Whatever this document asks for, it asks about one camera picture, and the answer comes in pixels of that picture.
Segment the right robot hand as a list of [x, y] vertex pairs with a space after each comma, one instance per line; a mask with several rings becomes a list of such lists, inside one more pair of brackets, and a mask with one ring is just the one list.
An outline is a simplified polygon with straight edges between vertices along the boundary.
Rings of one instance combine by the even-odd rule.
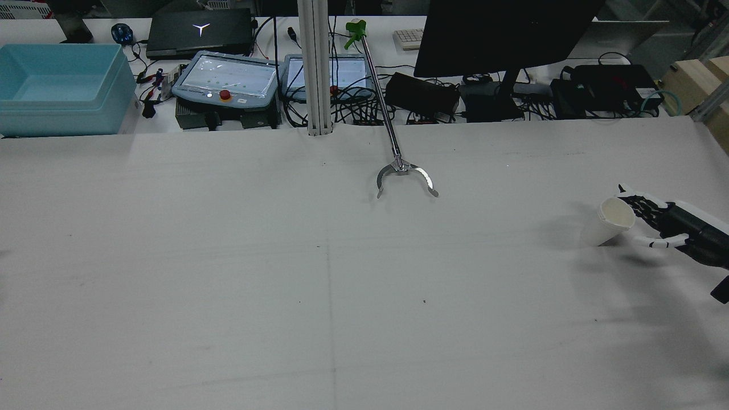
[[636, 217], [658, 232], [658, 237], [635, 236], [633, 241], [649, 248], [675, 248], [708, 267], [728, 267], [727, 223], [690, 203], [664, 202], [626, 184], [618, 184], [620, 198]]

